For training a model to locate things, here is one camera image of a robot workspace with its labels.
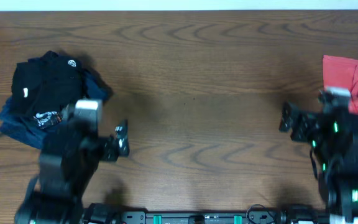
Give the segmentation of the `black t-shirt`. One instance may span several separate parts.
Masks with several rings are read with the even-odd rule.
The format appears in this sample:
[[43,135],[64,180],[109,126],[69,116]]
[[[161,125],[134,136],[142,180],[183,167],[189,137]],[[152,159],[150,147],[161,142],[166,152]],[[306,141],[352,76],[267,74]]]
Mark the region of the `black t-shirt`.
[[16,65],[10,112],[31,118],[61,111],[85,94],[82,63],[52,51]]

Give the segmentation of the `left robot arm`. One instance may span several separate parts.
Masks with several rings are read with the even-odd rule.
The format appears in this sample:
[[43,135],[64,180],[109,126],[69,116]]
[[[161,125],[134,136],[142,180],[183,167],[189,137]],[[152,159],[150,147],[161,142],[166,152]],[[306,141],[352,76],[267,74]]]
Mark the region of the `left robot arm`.
[[83,194],[101,161],[129,155],[128,122],[101,137],[89,121],[73,119],[44,140],[39,174],[28,184],[15,223],[121,223],[121,213],[100,203],[83,206]]

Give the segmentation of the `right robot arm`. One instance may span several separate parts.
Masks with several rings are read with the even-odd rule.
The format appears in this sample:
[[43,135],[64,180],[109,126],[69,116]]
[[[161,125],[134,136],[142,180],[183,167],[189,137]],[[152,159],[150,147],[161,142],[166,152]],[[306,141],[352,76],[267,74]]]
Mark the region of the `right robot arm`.
[[358,115],[345,107],[304,111],[286,102],[279,130],[311,146],[313,174],[330,217],[358,223]]

